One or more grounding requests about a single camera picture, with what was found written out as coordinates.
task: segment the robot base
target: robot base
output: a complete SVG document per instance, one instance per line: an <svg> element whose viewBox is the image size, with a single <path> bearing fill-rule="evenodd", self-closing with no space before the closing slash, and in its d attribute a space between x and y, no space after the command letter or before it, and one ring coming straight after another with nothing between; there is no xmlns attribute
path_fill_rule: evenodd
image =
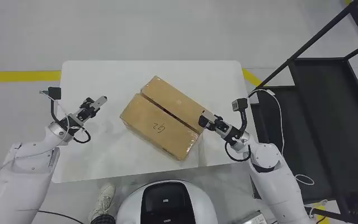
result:
<svg viewBox="0 0 358 224"><path fill-rule="evenodd" d="M209 196L183 180L147 184L130 194L117 215L118 224L217 224Z"/></svg>

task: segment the yellow floor line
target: yellow floor line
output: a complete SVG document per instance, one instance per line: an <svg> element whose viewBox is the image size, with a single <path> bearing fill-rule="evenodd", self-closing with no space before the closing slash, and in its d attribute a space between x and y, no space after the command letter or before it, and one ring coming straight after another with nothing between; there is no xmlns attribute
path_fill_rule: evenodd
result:
<svg viewBox="0 0 358 224"><path fill-rule="evenodd" d="M0 72L0 82L60 81L61 71Z"/></svg>
<svg viewBox="0 0 358 224"><path fill-rule="evenodd" d="M316 209L320 209L320 210L326 210L325 206L317 206L315 207ZM318 216L317 217L317 221L323 219L324 216ZM319 224L329 224L329 218L325 218L324 220L322 220Z"/></svg>
<svg viewBox="0 0 358 224"><path fill-rule="evenodd" d="M254 86L261 83L254 74L242 69L244 78ZM60 81L61 71L9 71L0 72L0 82Z"/></svg>
<svg viewBox="0 0 358 224"><path fill-rule="evenodd" d="M245 80L249 81L254 86L258 86L261 83L261 80L259 80L254 74L249 72L247 69L242 69L242 73L244 74Z"/></svg>

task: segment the white cable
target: white cable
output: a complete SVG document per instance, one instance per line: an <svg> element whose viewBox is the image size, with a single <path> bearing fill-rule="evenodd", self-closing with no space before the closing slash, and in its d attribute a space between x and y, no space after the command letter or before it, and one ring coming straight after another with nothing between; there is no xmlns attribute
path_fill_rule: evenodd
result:
<svg viewBox="0 0 358 224"><path fill-rule="evenodd" d="M281 155L282 155L282 157L283 157L283 156L284 156L284 147L285 147L285 138L284 138L284 130L283 130L283 127L282 127L281 105L280 105L279 101L277 100L277 98L276 98L276 96L275 96L275 93L272 92L271 90L263 90L263 89L253 90L252 92L250 92L250 93L247 95L246 99L248 99L251 94L254 94L255 92L258 92L258 91L266 92L267 94L269 94L270 96L272 96L272 97L276 100L277 105L279 106L279 110L280 110L280 123L281 123L281 136L282 136ZM312 183L304 182L304 181L298 179L298 176L303 176L303 177L309 179L310 181L312 181ZM296 174L296 175L295 175L295 179L296 179L298 182L301 182L302 184L305 184L305 185L314 185L314 180L313 180L312 178L306 176L306 175L303 175L303 174Z"/></svg>
<svg viewBox="0 0 358 224"><path fill-rule="evenodd" d="M56 100L54 100L52 97L50 97L49 95L45 94L44 92L40 91L40 93L43 94L43 95L45 95L45 96L47 96L50 100L52 100L53 102L55 102L55 103L60 107L60 109L61 109L62 112L64 113L64 115L65 115L65 117L66 117L66 120L67 120L67 130L66 130L66 134L65 134L64 137L61 139L61 141L54 147L54 148L56 148L56 147L58 147L58 146L65 140L65 138L66 138L66 136L67 136L67 134L68 134L68 131L69 131L69 119L68 119L68 117L67 117L66 111L63 109L63 107L61 106L60 103L58 103ZM0 168L0 170L2 170L2 169L3 169L6 165L8 165L10 162L14 162L16 159L19 159L19 158L29 158L29 157L33 157L33 156L38 156L38 155L47 153L47 152L53 150L54 148L51 148L51 149L49 149L49 150L47 150L47 151L45 151L45 152L40 152L40 153L32 154L32 155L29 155L29 156L18 156L18 157L16 157L16 153L17 153L17 152L16 152L15 155L14 155L14 158L13 158L12 160L8 161L6 164L2 165L1 168Z"/></svg>
<svg viewBox="0 0 358 224"><path fill-rule="evenodd" d="M313 209L314 209L314 208L317 208L318 206L324 206L325 204L327 204L327 202L328 202L328 200L325 199L325 200L322 200L322 201L320 201L320 202L318 202L318 203L316 203L316 204L313 204L311 210L309 211L308 217L309 217L309 218L313 218L313 216L312 216L312 211L313 211Z"/></svg>
<svg viewBox="0 0 358 224"><path fill-rule="evenodd" d="M266 92L268 93L270 96L272 96L276 102L277 102L277 105L279 106L279 110L280 110L280 123L281 123L281 136L282 136L282 148L281 148L281 155L282 157L284 156L284 147L285 147L285 138L284 138L284 131L282 129L282 112L281 112L281 106L280 106L280 103L279 101L277 100L277 98L274 96L274 93L272 91L268 92L267 90L262 90L262 89L258 89L258 90L253 90L252 92L250 92L246 99L248 99L248 96L255 93L255 92L258 92L258 91L263 91L263 92Z"/></svg>

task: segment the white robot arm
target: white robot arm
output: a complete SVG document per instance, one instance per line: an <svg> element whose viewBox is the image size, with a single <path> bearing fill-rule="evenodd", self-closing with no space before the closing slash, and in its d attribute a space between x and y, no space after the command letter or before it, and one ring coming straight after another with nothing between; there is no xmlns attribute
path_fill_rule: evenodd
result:
<svg viewBox="0 0 358 224"><path fill-rule="evenodd" d="M55 119L52 102L55 122L45 128L44 140L11 147L0 170L0 223L32 222L45 199L59 159L58 146L73 140L74 134L106 101L104 96L96 101L87 98L76 113L68 114L61 121Z"/></svg>
<svg viewBox="0 0 358 224"><path fill-rule="evenodd" d="M233 102L234 111L239 110L242 117L240 129L223 121L223 118L203 111L199 124L208 130L215 131L237 153L243 153L250 176L263 201L269 206L278 223L309 224L309 219L302 200L299 185L290 167L274 144L257 143L245 131L247 108L246 99Z"/></svg>

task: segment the sneaker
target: sneaker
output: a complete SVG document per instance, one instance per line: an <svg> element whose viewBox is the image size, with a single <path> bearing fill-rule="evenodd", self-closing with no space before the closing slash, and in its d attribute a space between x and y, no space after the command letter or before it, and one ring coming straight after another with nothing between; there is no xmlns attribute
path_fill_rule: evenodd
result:
<svg viewBox="0 0 358 224"><path fill-rule="evenodd" d="M88 216L90 222L102 214L108 214L115 193L116 187L112 184L106 184L101 188L101 194L96 206Z"/></svg>

